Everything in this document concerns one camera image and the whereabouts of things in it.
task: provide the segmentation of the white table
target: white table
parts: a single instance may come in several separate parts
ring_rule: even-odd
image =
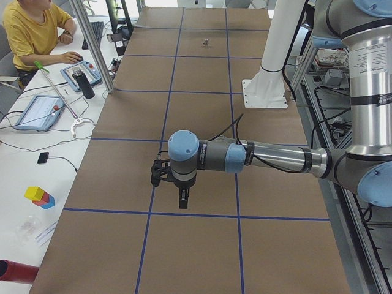
[[[108,18],[92,17],[90,21],[103,21],[107,23]],[[105,36],[109,32],[104,29],[104,36],[100,45],[107,65],[110,64],[113,58],[117,57],[115,46],[112,43],[108,43]],[[52,54],[77,51],[83,56],[84,60],[94,64],[89,50],[81,49],[82,42],[83,36],[80,28],[78,28],[73,43],[70,45],[58,45]],[[54,83],[62,83],[65,80],[60,74],[60,69],[67,66],[67,64],[55,64],[46,66],[45,68],[50,71],[50,77]],[[37,72],[26,90],[46,85],[48,85],[48,82],[44,75],[41,72]],[[81,93],[75,93],[69,85],[60,86],[59,88],[76,114],[81,115],[87,107],[86,102],[82,98],[77,100],[81,96]],[[87,99],[89,107],[83,117],[92,119],[96,123],[105,103],[107,92],[103,83],[95,85],[93,90],[96,95],[92,99]],[[32,97],[35,94],[41,93],[56,95],[55,91],[51,88],[28,91],[20,96],[10,111],[24,110]],[[18,117],[19,114],[9,115],[9,119],[13,124],[16,123]],[[74,118],[70,114],[70,111],[65,109],[51,129],[69,130],[73,122]],[[3,119],[0,127],[6,126],[9,126],[9,122]],[[93,128],[94,126],[90,123],[79,125],[75,129],[76,140],[52,148],[46,147],[62,141],[73,140],[74,138],[70,131],[59,132],[52,130],[45,133],[38,133],[18,131],[9,127],[0,129],[0,140],[31,150],[43,148],[43,151],[49,152],[49,156],[65,157],[78,168],[87,149],[89,136],[92,134]],[[34,266],[41,264],[49,242],[39,246],[34,238],[59,219],[74,182],[76,172],[71,164],[64,159],[48,159],[46,164],[39,165],[37,164],[37,159],[40,152],[22,151],[0,143],[0,259],[13,260]],[[47,191],[54,196],[56,205],[48,210],[44,210],[32,204],[24,196],[29,186],[39,186]],[[28,221],[30,217],[38,219],[40,227],[37,228],[27,241],[21,241],[15,232],[17,227]],[[23,294],[28,293],[30,288],[30,285],[0,282],[0,294]]]

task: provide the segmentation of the yellow shirt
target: yellow shirt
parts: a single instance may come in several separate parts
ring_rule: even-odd
[[[3,25],[7,32],[8,42],[13,53],[13,63],[17,69],[33,70],[35,66],[27,66],[20,56],[31,54],[48,55],[58,42],[57,27],[64,25],[71,16],[55,4],[43,11],[44,23],[32,20],[22,9],[17,0],[7,5],[3,14]]]

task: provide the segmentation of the yellow cube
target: yellow cube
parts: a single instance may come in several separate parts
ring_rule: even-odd
[[[24,196],[27,199],[39,201],[42,199],[45,191],[42,190],[40,187],[28,187]]]

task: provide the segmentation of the black keyboard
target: black keyboard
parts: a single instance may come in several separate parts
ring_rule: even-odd
[[[94,31],[94,35],[96,36],[98,46],[100,46],[100,41],[102,39],[102,32],[104,31],[104,23],[103,21],[93,21],[91,24],[92,30]],[[83,41],[82,49],[88,49],[88,44],[86,39]]]

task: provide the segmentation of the blue and white device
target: blue and white device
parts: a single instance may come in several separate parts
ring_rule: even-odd
[[[13,128],[46,131],[57,121],[63,106],[59,96],[35,95]]]
[[[98,69],[96,69],[96,67],[93,66],[93,64],[91,64],[90,62],[80,61],[78,63],[72,64],[65,69],[61,69],[60,72],[75,92],[81,91],[78,83],[72,76],[72,74],[74,73],[74,69],[77,68],[79,68],[82,72],[85,73],[87,80],[90,82],[91,86],[94,86],[102,81],[102,77],[100,76]]]

